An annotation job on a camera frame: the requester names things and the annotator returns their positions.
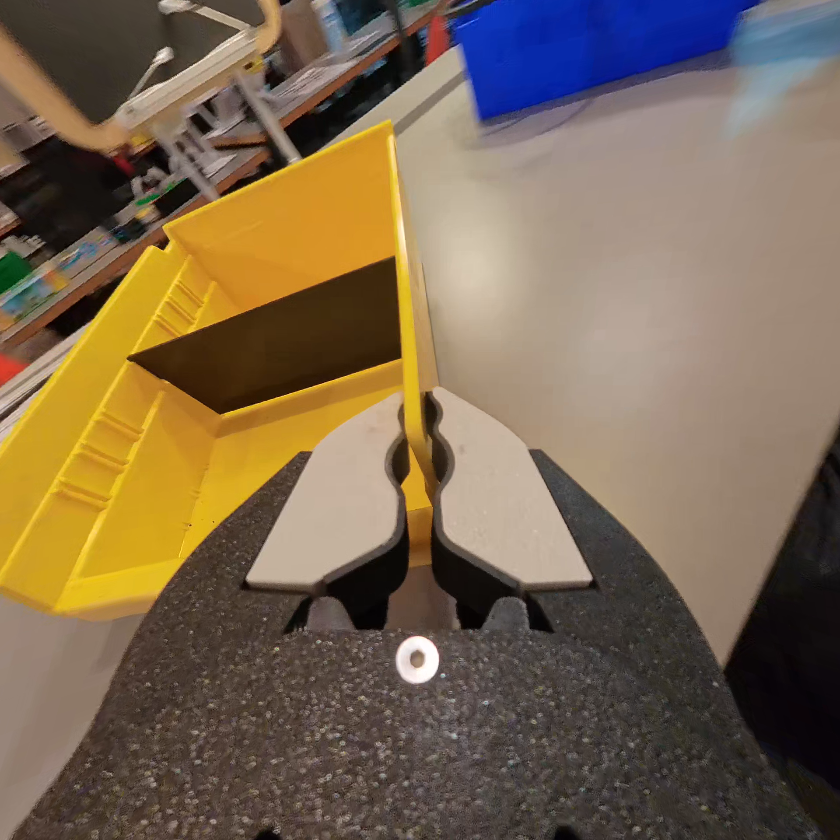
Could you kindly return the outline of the yellow plastic bin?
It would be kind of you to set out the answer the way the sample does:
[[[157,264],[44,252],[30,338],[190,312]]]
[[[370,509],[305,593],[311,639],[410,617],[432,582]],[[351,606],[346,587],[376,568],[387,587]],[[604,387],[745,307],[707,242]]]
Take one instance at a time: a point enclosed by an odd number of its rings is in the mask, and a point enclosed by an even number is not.
[[[148,610],[187,557],[282,467],[396,392],[411,557],[434,482],[438,383],[422,262],[389,121],[165,226],[2,442],[2,595],[109,620]],[[217,414],[130,355],[395,258],[399,360]]]

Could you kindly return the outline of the grey desk with wooden edge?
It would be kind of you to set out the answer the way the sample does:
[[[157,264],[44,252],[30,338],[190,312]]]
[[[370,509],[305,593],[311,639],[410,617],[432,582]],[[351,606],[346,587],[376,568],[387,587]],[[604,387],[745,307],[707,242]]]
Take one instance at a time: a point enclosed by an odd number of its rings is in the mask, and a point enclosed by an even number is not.
[[[257,173],[261,165],[268,162],[270,153],[265,146],[240,147],[234,149],[234,158],[216,173],[212,183],[225,194],[239,181]],[[41,303],[27,317],[1,333],[3,350],[8,350],[27,341],[32,335],[50,325],[83,298],[97,292],[109,283],[124,277],[133,264],[151,246],[165,242],[164,226],[180,216],[189,214],[207,204],[204,195],[198,194],[174,212],[154,222],[142,237],[127,244],[118,245],[104,255],[97,256],[89,266],[71,275],[67,285],[55,296]]]

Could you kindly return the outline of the black bin divider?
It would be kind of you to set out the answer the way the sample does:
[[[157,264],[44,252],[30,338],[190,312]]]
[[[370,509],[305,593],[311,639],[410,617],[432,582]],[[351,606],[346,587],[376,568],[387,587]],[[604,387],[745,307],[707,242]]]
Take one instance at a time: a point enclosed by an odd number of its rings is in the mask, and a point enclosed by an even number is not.
[[[226,414],[401,355],[396,259],[390,257],[128,360]]]

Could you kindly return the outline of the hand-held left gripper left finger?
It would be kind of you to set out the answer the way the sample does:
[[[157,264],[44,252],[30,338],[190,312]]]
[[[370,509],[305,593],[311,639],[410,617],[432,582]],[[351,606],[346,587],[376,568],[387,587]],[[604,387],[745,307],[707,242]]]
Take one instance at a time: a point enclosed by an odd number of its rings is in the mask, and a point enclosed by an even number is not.
[[[251,590],[328,596],[360,627],[384,622],[403,584],[410,535],[403,394],[336,427],[312,450],[248,571]]]

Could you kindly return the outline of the blue plastic bin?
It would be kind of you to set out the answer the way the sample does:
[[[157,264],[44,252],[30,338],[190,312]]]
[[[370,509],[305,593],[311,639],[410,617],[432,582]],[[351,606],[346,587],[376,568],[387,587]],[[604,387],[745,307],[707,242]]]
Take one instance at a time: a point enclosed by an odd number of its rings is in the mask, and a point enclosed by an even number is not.
[[[755,1],[484,1],[447,9],[482,122],[724,50]]]

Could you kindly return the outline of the colourful printed box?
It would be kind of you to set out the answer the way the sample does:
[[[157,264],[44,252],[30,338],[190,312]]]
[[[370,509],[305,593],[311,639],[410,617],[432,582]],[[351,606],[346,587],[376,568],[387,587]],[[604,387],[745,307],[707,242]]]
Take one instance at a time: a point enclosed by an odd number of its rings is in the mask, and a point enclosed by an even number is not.
[[[1,331],[11,329],[68,285],[61,270],[43,265],[1,296]]]

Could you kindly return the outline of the pale blue blurred object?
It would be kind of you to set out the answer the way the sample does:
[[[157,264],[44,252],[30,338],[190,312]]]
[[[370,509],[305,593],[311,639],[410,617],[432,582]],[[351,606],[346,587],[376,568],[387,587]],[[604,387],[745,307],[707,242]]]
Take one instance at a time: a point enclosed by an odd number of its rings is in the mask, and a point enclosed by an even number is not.
[[[760,2],[741,15],[729,57],[736,72],[722,136],[777,130],[838,141],[838,1]]]

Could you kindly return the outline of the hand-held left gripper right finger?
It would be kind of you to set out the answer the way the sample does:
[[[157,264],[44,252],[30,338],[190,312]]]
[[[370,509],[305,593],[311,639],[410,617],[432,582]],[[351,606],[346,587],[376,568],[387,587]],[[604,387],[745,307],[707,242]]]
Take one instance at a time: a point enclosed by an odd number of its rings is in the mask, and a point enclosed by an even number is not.
[[[436,386],[427,420],[437,488],[431,560],[458,621],[479,627],[507,597],[592,587],[594,576],[528,446],[501,421]]]

